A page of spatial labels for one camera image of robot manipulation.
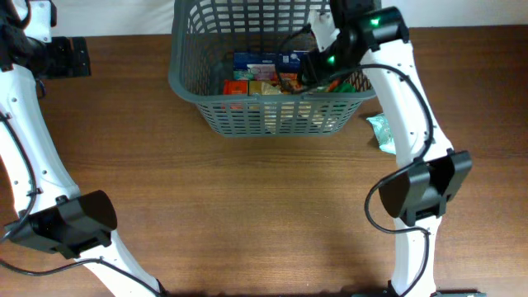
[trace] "light blue plastic packet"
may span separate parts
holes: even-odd
[[[386,153],[396,154],[396,147],[394,146],[394,137],[390,132],[389,121],[385,117],[385,114],[379,114],[367,118],[374,129],[374,134],[378,139],[379,149]]]

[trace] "green led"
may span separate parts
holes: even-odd
[[[332,64],[332,65],[333,65],[334,63],[336,63],[336,56],[332,56],[332,57],[328,58],[328,63],[329,63],[329,64]]]
[[[378,17],[378,18],[375,18],[375,19],[371,19],[370,20],[370,24],[372,26],[379,26],[380,25],[380,18]]]

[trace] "green indicator light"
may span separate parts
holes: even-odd
[[[372,26],[379,26],[380,25],[380,18],[378,17],[378,18],[375,18],[375,19],[371,19],[370,20],[370,24]]]

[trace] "wooden table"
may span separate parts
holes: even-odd
[[[436,249],[441,290],[528,291],[528,27],[412,31],[433,111],[474,160],[448,204]],[[226,139],[168,86],[170,36],[88,39],[93,75],[46,82],[41,102],[65,167],[111,197],[120,235],[170,291],[317,293],[384,287],[394,238],[363,213],[370,187],[396,169],[377,148],[365,103],[324,138]],[[16,217],[0,174],[0,222]],[[392,226],[378,199],[375,218]],[[12,244],[27,269],[67,263]],[[43,278],[0,270],[1,296],[108,296],[86,269]]]

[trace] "basket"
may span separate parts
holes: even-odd
[[[169,82],[196,104],[210,127],[227,137],[305,136],[338,132],[360,104],[375,96],[363,73],[350,80],[357,93],[222,95],[233,80],[235,51],[275,53],[307,23],[309,11],[330,12],[328,0],[176,0]],[[312,50],[310,35],[285,50]]]

